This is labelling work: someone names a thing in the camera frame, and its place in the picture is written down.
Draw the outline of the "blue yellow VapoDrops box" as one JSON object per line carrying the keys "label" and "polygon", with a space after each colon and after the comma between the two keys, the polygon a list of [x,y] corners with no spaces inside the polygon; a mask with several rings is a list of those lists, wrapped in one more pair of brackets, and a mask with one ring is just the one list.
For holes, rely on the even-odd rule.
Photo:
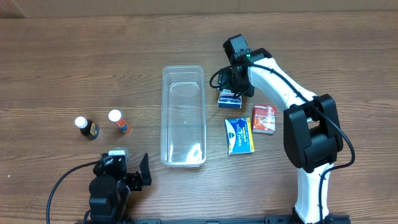
{"label": "blue yellow VapoDrops box", "polygon": [[255,151],[250,118],[224,121],[228,154],[249,154]]}

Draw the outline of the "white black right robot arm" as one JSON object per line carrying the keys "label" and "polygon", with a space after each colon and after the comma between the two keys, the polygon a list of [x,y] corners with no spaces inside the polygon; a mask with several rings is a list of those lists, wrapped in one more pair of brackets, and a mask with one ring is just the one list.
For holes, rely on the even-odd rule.
{"label": "white black right robot arm", "polygon": [[292,223],[334,223],[327,207],[328,178],[343,148],[336,104],[330,95],[306,90],[265,49],[252,50],[241,34],[223,49],[230,65],[215,73],[217,90],[252,97],[261,90],[284,114],[284,149],[297,168],[298,195]]}

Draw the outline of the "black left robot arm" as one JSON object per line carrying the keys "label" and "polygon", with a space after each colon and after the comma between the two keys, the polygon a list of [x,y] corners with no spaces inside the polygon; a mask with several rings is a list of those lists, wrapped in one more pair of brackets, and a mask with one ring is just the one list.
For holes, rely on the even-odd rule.
{"label": "black left robot arm", "polygon": [[112,150],[101,155],[93,168],[95,178],[89,184],[90,223],[133,223],[125,214],[129,195],[152,183],[147,154],[141,160],[140,171],[127,171],[125,150]]}

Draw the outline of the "white blue Hansaplast box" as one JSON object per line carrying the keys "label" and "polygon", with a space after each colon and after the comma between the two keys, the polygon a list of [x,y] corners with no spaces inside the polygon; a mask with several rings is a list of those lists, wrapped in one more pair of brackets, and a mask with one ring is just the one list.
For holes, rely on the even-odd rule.
{"label": "white blue Hansaplast box", "polygon": [[232,108],[241,109],[242,108],[242,98],[235,97],[234,93],[230,90],[223,89],[220,91],[218,97],[218,107],[219,108]]}

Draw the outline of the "red orange small box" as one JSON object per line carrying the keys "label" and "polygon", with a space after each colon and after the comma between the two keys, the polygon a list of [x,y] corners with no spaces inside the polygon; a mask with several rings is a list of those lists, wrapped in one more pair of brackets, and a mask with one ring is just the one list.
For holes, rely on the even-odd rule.
{"label": "red orange small box", "polygon": [[252,111],[252,131],[255,133],[275,133],[274,105],[255,105]]}

